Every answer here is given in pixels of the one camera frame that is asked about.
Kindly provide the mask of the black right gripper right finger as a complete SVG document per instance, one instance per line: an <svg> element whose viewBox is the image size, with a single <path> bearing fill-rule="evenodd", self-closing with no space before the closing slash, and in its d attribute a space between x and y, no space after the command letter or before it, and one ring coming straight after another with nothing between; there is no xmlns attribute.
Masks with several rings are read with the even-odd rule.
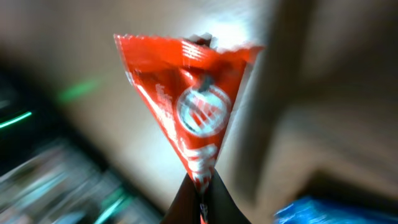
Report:
<svg viewBox="0 0 398 224"><path fill-rule="evenodd" d="M217 171L206 191L209 224L251 224L235 204Z"/></svg>

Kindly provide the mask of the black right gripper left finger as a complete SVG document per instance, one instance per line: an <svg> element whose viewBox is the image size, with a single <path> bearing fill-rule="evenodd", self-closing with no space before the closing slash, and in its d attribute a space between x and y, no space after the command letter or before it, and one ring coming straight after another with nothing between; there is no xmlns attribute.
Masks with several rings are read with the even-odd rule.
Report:
<svg viewBox="0 0 398 224"><path fill-rule="evenodd" d="M200 224L200 198L187 174L160 224Z"/></svg>

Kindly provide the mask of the blue Oreo cookie pack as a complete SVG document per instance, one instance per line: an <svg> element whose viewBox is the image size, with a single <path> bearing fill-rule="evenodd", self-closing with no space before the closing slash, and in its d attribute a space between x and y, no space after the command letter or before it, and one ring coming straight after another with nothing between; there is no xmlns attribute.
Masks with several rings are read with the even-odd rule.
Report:
<svg viewBox="0 0 398 224"><path fill-rule="evenodd" d="M397 224L397 216L368 208L303 197L274 214L274 224Z"/></svg>

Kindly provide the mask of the red Nescafe coffee stick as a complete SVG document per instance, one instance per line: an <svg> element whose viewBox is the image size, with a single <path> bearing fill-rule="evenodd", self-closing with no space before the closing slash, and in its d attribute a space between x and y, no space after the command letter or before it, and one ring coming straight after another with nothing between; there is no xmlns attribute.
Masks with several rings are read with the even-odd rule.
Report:
<svg viewBox="0 0 398 224"><path fill-rule="evenodd" d="M212 49L211 39L115 35L127 79L181 160L208 223L206 191L216 171L228 123L246 70L262 50L244 45Z"/></svg>

